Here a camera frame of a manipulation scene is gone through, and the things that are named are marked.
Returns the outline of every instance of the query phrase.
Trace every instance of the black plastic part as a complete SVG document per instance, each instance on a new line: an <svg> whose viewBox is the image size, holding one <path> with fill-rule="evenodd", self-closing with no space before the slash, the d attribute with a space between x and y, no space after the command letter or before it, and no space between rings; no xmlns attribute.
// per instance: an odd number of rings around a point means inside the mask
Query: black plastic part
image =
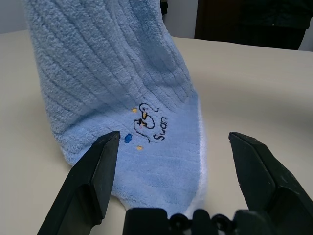
<svg viewBox="0 0 313 235"><path fill-rule="evenodd" d="M240 133L230 133L236 172L252 211L269 214L279 235L312 235L313 202L266 145Z"/></svg>
<svg viewBox="0 0 313 235"><path fill-rule="evenodd" d="M170 226L173 230L185 231L190 229L192 221L183 214L174 214L170 219Z"/></svg>
<svg viewBox="0 0 313 235"><path fill-rule="evenodd" d="M264 211L237 211L233 219L233 226L237 235L277 234L270 217Z"/></svg>
<svg viewBox="0 0 313 235"><path fill-rule="evenodd" d="M225 215L217 214L217 215L213 216L212 223L216 226L217 229L219 229L223 232L233 231L232 222Z"/></svg>
<svg viewBox="0 0 313 235"><path fill-rule="evenodd" d="M105 217L120 134L101 136L70 170L38 235L89 235Z"/></svg>

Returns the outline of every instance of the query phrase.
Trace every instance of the dark doorway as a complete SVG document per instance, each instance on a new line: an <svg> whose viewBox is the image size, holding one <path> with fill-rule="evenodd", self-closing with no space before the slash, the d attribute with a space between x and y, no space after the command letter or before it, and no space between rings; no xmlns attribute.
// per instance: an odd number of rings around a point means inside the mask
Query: dark doorway
<svg viewBox="0 0 313 235"><path fill-rule="evenodd" d="M234 42L242 0L198 0L195 38Z"/></svg>

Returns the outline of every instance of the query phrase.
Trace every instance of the table surface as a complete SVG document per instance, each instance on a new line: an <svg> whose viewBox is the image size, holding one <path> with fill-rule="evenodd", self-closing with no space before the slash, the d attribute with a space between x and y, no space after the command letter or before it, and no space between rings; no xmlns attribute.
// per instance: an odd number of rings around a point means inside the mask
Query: table surface
<svg viewBox="0 0 313 235"><path fill-rule="evenodd" d="M201 98L208 134L205 209L246 209L230 131L253 136L313 198L313 53L174 39ZM33 235L70 167L53 139L26 31L0 35L0 234ZM122 235L125 210L111 198L92 235Z"/></svg>

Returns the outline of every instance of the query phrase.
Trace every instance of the towel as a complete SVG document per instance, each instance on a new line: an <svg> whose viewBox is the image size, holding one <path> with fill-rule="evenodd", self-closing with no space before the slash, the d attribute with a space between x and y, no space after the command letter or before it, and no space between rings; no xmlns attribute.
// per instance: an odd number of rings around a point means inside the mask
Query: towel
<svg viewBox="0 0 313 235"><path fill-rule="evenodd" d="M51 131L74 165L120 131L112 195L192 216L206 193L200 102L159 0L23 0Z"/></svg>

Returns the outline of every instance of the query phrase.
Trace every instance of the light blue towel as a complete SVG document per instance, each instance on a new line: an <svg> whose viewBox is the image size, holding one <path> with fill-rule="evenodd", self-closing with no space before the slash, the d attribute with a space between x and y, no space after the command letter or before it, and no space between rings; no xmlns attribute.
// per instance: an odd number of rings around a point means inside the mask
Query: light blue towel
<svg viewBox="0 0 313 235"><path fill-rule="evenodd" d="M24 0L51 130L74 165L121 132L112 194L191 216L206 193L200 103L159 0Z"/></svg>

